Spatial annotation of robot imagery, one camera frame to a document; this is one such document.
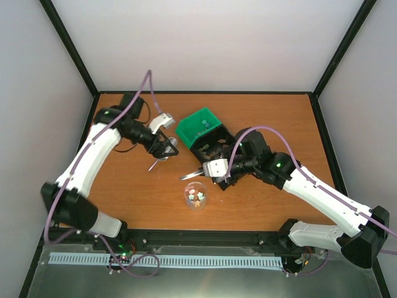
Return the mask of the metal scoop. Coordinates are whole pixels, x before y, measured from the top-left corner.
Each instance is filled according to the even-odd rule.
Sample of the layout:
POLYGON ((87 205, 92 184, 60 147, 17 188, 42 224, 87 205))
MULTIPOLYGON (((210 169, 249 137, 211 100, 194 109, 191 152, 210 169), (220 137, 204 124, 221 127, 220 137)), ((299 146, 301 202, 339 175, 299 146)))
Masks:
POLYGON ((165 150, 160 154, 160 156, 156 159, 156 161, 148 168, 148 172, 153 170, 153 168, 160 162, 166 161, 170 156, 175 156, 178 154, 177 146, 177 139, 174 137, 168 138, 167 147, 165 150))

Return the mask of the green candy bin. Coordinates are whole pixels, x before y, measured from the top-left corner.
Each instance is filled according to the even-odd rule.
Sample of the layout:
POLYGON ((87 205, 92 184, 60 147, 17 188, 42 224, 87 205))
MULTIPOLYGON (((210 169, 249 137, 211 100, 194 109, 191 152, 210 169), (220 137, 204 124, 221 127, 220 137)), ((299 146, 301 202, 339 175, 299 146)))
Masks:
POLYGON ((182 119, 176 127, 176 135, 191 149, 193 144, 206 133, 220 126, 222 122, 207 107, 182 119))

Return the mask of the black popsicle candy bin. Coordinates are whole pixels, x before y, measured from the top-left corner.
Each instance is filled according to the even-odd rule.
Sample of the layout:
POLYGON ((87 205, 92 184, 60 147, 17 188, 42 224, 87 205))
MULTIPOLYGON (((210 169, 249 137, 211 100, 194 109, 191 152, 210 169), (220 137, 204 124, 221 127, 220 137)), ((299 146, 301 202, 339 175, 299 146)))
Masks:
POLYGON ((200 163, 204 163, 228 156, 235 142, 235 136, 221 124, 199 134, 190 147, 190 152, 200 163))

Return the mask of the clear plastic jar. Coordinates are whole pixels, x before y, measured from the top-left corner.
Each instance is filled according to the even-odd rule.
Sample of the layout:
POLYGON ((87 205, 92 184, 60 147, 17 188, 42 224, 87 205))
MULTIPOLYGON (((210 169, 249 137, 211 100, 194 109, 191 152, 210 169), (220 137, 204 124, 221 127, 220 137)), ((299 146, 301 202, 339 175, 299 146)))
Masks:
POLYGON ((185 203, 191 210, 202 210, 207 202, 207 188, 201 182, 191 182, 184 189, 185 203))

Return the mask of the black lollipop candy bin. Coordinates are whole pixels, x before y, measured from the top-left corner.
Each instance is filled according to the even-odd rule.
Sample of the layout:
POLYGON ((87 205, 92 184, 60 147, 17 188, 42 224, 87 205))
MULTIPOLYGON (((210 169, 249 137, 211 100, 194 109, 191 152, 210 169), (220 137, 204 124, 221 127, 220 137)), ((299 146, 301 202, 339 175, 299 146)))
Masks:
POLYGON ((222 191, 225 191, 228 187, 234 186, 242 177, 244 177, 244 174, 236 174, 222 181, 220 181, 220 178, 212 178, 212 182, 222 191))

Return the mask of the silver jar lid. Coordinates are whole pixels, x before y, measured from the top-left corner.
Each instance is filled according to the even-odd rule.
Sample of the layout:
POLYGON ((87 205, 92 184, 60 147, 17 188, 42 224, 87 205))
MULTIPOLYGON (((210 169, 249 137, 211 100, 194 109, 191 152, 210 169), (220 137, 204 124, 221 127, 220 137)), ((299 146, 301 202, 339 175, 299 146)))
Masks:
POLYGON ((197 176, 202 176, 203 174, 204 174, 203 168, 199 168, 198 170, 196 170, 196 171, 194 171, 194 172, 192 172, 192 173, 185 174, 185 175, 181 176, 181 177, 179 178, 179 180, 180 180, 180 181, 185 181, 185 180, 188 180, 188 179, 192 179, 192 178, 194 178, 194 177, 197 177, 197 176))

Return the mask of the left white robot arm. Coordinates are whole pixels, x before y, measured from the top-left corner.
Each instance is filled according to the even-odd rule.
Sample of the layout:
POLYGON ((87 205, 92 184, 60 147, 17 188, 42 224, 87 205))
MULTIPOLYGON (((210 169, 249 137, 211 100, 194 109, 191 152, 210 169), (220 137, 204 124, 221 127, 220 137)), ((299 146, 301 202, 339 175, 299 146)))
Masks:
POLYGON ((124 249, 129 242, 128 226, 123 220, 101 212, 88 197, 92 184, 111 151, 122 139, 133 145, 142 145, 157 160, 178 155, 168 129, 174 119, 160 112, 149 124, 138 120, 144 100, 137 95, 125 94, 116 106, 101 108, 94 117, 86 141, 74 160, 54 183, 45 183, 40 192, 48 211, 44 239, 50 243, 52 221, 66 224, 77 232, 89 232, 107 237, 116 250, 124 249))

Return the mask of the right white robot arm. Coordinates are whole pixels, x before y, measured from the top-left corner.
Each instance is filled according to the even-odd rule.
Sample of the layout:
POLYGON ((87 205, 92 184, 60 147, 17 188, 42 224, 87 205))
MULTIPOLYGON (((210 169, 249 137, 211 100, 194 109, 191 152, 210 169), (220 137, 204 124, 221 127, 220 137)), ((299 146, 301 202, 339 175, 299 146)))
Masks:
POLYGON ((285 249, 312 246, 341 253, 354 265, 369 269, 388 238, 389 212, 343 195, 317 178, 292 152, 273 152, 255 128, 236 135, 230 176, 251 174, 263 183, 292 194, 333 221, 333 225, 287 220, 279 230, 285 249))

